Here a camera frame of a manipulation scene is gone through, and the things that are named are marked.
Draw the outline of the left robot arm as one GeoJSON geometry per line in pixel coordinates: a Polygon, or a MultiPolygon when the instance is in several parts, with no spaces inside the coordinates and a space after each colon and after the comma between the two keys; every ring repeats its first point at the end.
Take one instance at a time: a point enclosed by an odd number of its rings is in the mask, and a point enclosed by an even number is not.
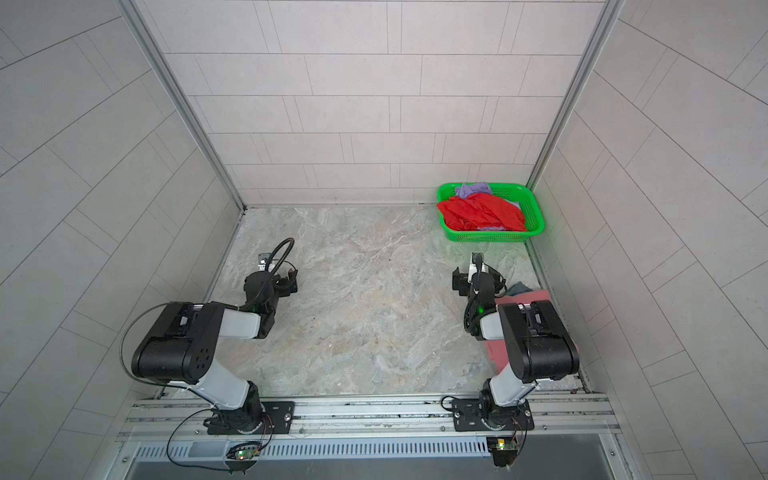
{"type": "Polygon", "coordinates": [[[265,339],[279,300],[298,291],[298,271],[257,271],[246,277],[246,304],[170,302],[136,347],[131,373],[141,380],[191,391],[211,405],[210,435],[286,434],[295,404],[261,400],[256,384],[215,359],[221,339],[265,339]]]}

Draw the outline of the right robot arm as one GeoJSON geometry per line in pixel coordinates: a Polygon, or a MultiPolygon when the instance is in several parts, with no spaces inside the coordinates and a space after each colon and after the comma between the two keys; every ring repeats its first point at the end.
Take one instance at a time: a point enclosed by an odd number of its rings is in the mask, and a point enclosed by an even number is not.
{"type": "Polygon", "coordinates": [[[483,384],[478,399],[451,400],[458,432],[527,432],[534,428],[527,397],[540,383],[574,375],[578,348],[549,300],[503,303],[505,279],[482,261],[452,272],[452,289],[467,299],[464,330],[479,341],[503,342],[507,363],[483,384]]]}

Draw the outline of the red t-shirt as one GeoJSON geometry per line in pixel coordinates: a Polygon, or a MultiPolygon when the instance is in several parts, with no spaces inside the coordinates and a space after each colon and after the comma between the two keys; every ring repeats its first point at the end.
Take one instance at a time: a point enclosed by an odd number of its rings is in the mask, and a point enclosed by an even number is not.
{"type": "Polygon", "coordinates": [[[526,219],[519,206],[488,193],[466,198],[453,196],[437,204],[446,226],[455,231],[526,230],[526,219]]]}

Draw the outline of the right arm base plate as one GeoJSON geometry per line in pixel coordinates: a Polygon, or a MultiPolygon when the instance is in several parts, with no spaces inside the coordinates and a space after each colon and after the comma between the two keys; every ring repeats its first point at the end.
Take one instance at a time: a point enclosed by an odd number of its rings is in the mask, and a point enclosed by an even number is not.
{"type": "Polygon", "coordinates": [[[451,412],[457,432],[527,432],[535,429],[528,401],[499,407],[481,399],[456,398],[451,401],[451,412]]]}

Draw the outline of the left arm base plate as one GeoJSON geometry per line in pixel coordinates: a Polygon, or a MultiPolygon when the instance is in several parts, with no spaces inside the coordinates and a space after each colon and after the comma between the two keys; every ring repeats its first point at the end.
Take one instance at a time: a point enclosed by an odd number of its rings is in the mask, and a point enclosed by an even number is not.
{"type": "Polygon", "coordinates": [[[203,425],[209,435],[287,434],[294,407],[290,401],[246,402],[234,410],[215,409],[203,425]]]}

